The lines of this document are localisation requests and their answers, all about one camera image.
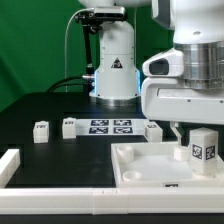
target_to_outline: white block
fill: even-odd
[[[156,122],[145,121],[144,126],[144,136],[148,142],[162,142],[163,130]]]
[[[201,175],[215,174],[217,170],[218,132],[199,128],[190,132],[190,166]]]
[[[34,143],[47,143],[49,139],[49,122],[36,122],[33,129]]]
[[[75,124],[76,124],[75,118],[69,117],[63,120],[62,124],[63,139],[76,138]]]
[[[9,149],[0,159],[0,188],[8,184],[19,165],[19,149]]]

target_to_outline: warning label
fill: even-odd
[[[114,61],[113,65],[111,66],[111,68],[123,68],[119,58],[116,58],[116,60]]]

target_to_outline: black cable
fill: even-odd
[[[70,84],[60,84],[55,86],[54,88],[51,89],[51,91],[49,91],[50,93],[54,92],[54,90],[63,87],[63,86],[82,86],[82,84],[78,84],[78,83],[70,83]]]
[[[48,88],[48,90],[46,92],[52,92],[51,90],[54,89],[56,86],[60,85],[61,83],[68,82],[68,81],[75,80],[75,79],[82,79],[82,76],[71,76],[71,77],[62,79],[62,80],[56,82],[55,84],[53,84],[50,88]]]

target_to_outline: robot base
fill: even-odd
[[[104,99],[97,97],[95,94],[90,93],[90,102],[91,103],[96,103],[96,104],[101,104],[101,105],[106,105],[110,107],[117,107],[117,106],[128,106],[128,105],[133,105],[133,104],[138,104],[141,102],[141,97],[136,96],[135,98],[131,99]]]

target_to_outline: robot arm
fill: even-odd
[[[79,2],[90,8],[97,6],[141,7],[149,5],[151,0],[79,0]]]
[[[152,8],[159,24],[175,28],[174,47],[143,65],[144,115],[224,124],[224,1],[152,0]]]

